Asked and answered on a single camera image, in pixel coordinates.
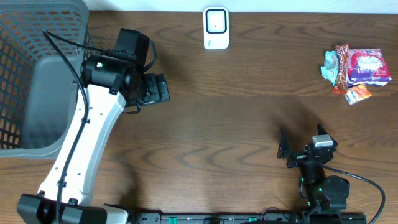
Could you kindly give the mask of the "orange snack bar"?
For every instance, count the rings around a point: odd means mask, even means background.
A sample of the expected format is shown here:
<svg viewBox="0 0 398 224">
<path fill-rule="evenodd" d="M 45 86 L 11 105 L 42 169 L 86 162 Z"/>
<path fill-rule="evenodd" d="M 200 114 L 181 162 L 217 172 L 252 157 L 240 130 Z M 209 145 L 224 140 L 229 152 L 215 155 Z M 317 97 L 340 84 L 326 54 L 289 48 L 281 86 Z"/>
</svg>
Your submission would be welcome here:
<svg viewBox="0 0 398 224">
<path fill-rule="evenodd" d="M 333 94 L 344 95 L 348 91 L 347 83 L 347 61 L 349 55 L 349 45 L 336 45 L 335 51 L 339 60 L 338 75 L 332 89 Z"/>
</svg>

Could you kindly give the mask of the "orange tissue pack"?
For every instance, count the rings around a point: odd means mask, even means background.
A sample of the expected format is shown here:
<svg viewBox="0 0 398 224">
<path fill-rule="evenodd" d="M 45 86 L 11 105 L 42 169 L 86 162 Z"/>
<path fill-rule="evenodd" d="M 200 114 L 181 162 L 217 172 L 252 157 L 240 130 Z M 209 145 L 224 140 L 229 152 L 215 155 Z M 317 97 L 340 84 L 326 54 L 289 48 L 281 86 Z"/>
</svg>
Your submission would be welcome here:
<svg viewBox="0 0 398 224">
<path fill-rule="evenodd" d="M 371 96 L 371 92 L 363 84 L 349 88 L 345 94 L 345 98 L 350 105 L 366 100 Z"/>
</svg>

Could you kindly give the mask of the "teal snack wrapper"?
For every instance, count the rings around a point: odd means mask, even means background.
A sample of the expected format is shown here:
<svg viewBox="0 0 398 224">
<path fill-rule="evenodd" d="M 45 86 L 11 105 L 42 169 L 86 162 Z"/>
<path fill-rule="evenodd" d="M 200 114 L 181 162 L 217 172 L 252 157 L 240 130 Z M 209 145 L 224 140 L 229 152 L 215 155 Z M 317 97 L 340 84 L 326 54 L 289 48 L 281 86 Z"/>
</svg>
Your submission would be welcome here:
<svg viewBox="0 0 398 224">
<path fill-rule="evenodd" d="M 323 66 L 320 67 L 321 75 L 324 79 L 335 85 L 339 73 L 340 61 L 335 51 L 327 51 Z"/>
</svg>

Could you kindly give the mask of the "purple red pad package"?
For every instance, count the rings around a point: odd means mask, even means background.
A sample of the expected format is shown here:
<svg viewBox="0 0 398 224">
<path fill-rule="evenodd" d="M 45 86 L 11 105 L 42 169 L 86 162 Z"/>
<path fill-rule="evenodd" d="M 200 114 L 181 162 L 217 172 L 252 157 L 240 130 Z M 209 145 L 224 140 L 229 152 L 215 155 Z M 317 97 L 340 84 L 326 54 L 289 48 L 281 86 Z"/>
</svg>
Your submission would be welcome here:
<svg viewBox="0 0 398 224">
<path fill-rule="evenodd" d="M 392 80 L 381 49 L 350 49 L 348 54 L 348 87 L 384 86 Z"/>
</svg>

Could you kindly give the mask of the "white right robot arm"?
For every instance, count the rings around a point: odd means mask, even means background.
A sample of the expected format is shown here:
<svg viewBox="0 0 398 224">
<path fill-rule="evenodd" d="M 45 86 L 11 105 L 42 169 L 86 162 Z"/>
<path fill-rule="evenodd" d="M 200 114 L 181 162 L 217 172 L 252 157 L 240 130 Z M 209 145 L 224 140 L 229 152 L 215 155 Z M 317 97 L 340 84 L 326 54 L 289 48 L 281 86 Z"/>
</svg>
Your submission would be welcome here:
<svg viewBox="0 0 398 224">
<path fill-rule="evenodd" d="M 300 171 L 300 194 L 317 212 L 340 212 L 347 208 L 350 183 L 345 178 L 325 174 L 324 165 L 333 159 L 338 143 L 317 125 L 318 134 L 301 151 L 293 151 L 284 131 L 280 132 L 277 158 L 289 169 Z"/>
</svg>

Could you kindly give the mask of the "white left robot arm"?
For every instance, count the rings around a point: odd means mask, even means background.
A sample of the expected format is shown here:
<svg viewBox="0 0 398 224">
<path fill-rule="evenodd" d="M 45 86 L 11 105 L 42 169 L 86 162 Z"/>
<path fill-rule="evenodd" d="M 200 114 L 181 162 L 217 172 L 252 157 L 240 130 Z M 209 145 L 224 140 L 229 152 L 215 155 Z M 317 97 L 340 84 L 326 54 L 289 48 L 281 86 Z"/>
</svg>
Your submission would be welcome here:
<svg viewBox="0 0 398 224">
<path fill-rule="evenodd" d="M 92 206 L 95 178 L 116 120 L 125 108 L 169 101 L 163 73 L 122 52 L 95 54 L 81 65 L 83 89 L 61 150 L 37 194 L 22 194 L 17 212 L 26 223 L 129 223 L 116 205 Z"/>
</svg>

